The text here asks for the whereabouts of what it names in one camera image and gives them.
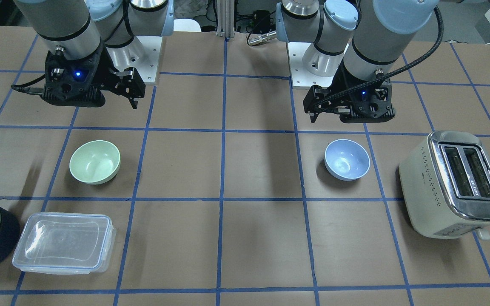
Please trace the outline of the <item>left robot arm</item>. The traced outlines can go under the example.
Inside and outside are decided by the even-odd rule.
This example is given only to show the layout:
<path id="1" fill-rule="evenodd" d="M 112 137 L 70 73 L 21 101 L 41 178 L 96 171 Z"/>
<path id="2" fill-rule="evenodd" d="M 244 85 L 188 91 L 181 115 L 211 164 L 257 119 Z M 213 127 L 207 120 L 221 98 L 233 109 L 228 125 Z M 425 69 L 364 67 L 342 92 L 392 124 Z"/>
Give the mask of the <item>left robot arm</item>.
<path id="1" fill-rule="evenodd" d="M 310 43 L 316 55 L 340 57 L 328 87 L 311 85 L 303 109 L 315 122 L 333 113 L 344 123 L 392 120 L 391 77 L 431 56 L 443 40 L 437 0 L 282 0 L 275 10 L 277 39 Z M 435 16 L 434 45 L 418 59 L 392 70 L 416 33 Z"/>

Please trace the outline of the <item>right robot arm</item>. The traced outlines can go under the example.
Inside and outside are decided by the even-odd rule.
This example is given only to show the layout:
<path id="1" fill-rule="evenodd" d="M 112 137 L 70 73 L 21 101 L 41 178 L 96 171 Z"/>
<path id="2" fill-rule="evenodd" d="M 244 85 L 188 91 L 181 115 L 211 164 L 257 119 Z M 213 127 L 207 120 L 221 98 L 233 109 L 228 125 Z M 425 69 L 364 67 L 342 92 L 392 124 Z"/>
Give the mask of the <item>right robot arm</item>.
<path id="1" fill-rule="evenodd" d="M 148 53 L 140 37 L 174 31 L 172 0 L 16 0 L 48 48 L 41 77 L 12 85 L 53 106 L 102 107 L 104 91 L 135 110 L 145 96 L 140 66 Z"/>

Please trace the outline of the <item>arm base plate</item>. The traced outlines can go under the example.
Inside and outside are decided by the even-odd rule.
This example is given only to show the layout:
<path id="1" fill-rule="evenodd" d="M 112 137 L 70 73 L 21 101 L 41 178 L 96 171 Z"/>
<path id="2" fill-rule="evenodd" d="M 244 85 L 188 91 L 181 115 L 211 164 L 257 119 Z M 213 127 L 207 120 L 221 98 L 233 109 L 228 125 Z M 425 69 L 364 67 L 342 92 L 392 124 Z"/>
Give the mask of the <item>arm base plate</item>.
<path id="1" fill-rule="evenodd" d="M 142 56 L 134 62 L 134 67 L 138 70 L 146 85 L 157 85 L 163 37 L 140 36 L 135 37 L 135 41 L 141 44 Z"/>
<path id="2" fill-rule="evenodd" d="M 292 87 L 294 89 L 308 89 L 313 85 L 329 87 L 348 47 L 349 44 L 342 54 L 332 56 L 322 54 L 313 43 L 287 43 Z"/>

